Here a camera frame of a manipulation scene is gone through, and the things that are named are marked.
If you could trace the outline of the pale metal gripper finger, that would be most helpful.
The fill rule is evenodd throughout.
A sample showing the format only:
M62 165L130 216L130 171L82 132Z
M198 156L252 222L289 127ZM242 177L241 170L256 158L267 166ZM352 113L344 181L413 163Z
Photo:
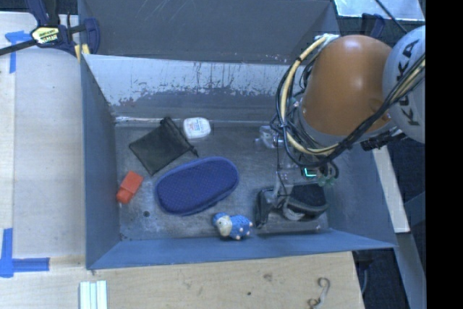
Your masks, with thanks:
M290 192L288 191L284 178L282 177L279 170L276 171L276 183L273 187L271 195L272 204L275 207L282 207L290 196Z
M255 138L254 143L259 148L271 150L284 147L284 140L281 138L280 134L268 125L259 127L259 134Z

